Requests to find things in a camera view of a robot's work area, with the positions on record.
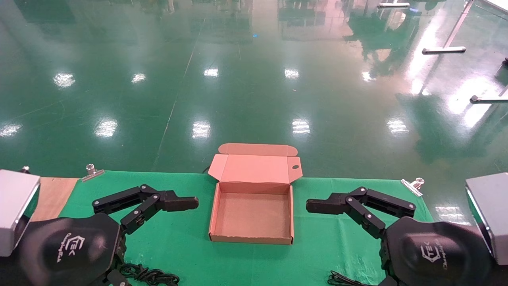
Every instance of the green epoxy floor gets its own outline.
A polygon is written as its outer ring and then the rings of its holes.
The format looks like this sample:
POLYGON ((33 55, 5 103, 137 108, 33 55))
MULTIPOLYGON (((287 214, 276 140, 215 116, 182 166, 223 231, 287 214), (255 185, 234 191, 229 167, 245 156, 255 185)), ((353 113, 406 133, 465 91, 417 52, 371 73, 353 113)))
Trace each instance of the green epoxy floor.
POLYGON ((225 142, 289 144, 307 177, 426 180, 470 222, 466 178, 508 169, 508 21, 464 0, 0 0, 0 168, 198 173, 225 142))

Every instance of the box lid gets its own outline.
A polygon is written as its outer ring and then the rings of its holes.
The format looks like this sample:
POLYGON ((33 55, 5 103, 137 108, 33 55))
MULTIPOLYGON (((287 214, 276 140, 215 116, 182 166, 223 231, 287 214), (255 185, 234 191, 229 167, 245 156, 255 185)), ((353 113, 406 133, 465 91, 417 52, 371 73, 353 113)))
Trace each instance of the box lid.
POLYGON ((303 176, 292 146, 226 143, 219 153, 208 173, 221 182, 290 184, 303 176))

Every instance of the pink cardboard box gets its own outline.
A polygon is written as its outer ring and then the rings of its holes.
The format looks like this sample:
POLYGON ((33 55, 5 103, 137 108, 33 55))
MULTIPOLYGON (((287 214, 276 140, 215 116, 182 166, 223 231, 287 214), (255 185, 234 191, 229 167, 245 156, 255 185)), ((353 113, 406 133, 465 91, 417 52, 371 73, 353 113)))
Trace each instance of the pink cardboard box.
POLYGON ((211 241, 292 244, 293 187, 302 175, 296 148, 227 143, 208 173, 215 188, 211 241))

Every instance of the green tablecloth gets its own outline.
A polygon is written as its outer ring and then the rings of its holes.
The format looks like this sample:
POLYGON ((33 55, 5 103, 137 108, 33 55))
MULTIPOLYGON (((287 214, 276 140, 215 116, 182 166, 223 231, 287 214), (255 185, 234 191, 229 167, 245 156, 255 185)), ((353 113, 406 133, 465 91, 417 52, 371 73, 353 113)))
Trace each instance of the green tablecloth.
MULTIPOLYGON (((197 196, 197 209, 159 212, 127 237, 126 262, 174 273, 181 278, 180 286, 327 285, 330 270, 363 283, 379 283, 385 276, 380 268, 379 240, 347 215, 311 214, 305 210, 308 198, 325 199, 331 192, 350 192, 365 186, 414 203, 415 219, 432 221, 423 199, 400 181, 300 178, 293 184, 293 245, 210 242, 208 225, 215 183, 207 174, 106 171, 85 183, 78 181, 60 217, 88 217, 93 214, 94 199, 141 184, 175 190, 178 196, 197 196)), ((128 211, 112 217, 119 221, 128 211)), ((388 225, 395 221, 389 215, 373 213, 388 225)))

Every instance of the silver metal casing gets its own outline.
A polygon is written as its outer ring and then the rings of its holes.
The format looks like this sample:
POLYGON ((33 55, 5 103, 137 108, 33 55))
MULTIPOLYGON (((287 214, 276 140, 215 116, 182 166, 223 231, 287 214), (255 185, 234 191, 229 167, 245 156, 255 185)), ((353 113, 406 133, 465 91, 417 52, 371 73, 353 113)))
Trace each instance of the silver metal casing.
POLYGON ((41 177, 0 169, 0 256, 11 255, 39 200, 41 177))
POLYGON ((499 265, 508 265, 508 173, 466 180, 469 207, 499 265))

